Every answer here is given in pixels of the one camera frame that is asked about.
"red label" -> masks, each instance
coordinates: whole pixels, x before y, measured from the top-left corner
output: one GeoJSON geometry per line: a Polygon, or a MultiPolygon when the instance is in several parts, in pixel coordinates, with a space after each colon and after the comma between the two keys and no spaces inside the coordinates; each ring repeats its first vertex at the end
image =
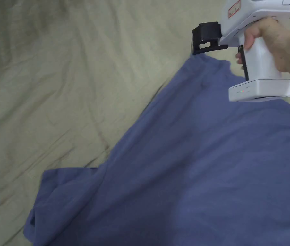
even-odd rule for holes
{"type": "Polygon", "coordinates": [[[239,10],[241,9],[241,0],[239,0],[236,4],[234,4],[229,10],[228,10],[228,18],[231,18],[233,15],[235,15],[239,10]]]}

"beige bedsheet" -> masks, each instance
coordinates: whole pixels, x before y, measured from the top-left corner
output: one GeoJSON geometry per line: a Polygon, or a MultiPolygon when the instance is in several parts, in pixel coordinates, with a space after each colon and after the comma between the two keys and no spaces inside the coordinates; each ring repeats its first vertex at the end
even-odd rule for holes
{"type": "MultiPolygon", "coordinates": [[[[223,2],[0,1],[0,245],[28,245],[42,172],[102,163],[223,2]]],[[[242,74],[235,52],[212,55],[242,74]]]]}

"hand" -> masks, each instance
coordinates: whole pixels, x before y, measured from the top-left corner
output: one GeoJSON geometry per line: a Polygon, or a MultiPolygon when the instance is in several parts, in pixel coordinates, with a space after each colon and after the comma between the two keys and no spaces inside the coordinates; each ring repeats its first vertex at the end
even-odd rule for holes
{"type": "MultiPolygon", "coordinates": [[[[280,72],[287,72],[282,50],[286,48],[286,42],[290,31],[284,28],[273,18],[265,18],[253,24],[245,31],[245,50],[249,50],[256,38],[263,37],[269,51],[272,53],[276,68],[280,72]]],[[[241,54],[236,55],[237,63],[242,65],[241,54]]]]}

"blue fabric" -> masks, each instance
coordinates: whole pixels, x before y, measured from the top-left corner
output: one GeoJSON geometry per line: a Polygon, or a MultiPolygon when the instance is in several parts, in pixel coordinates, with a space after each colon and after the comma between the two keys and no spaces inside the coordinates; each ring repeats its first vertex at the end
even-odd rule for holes
{"type": "Polygon", "coordinates": [[[98,169],[46,171],[40,245],[290,246],[290,105],[230,103],[227,61],[191,57],[98,169]]]}

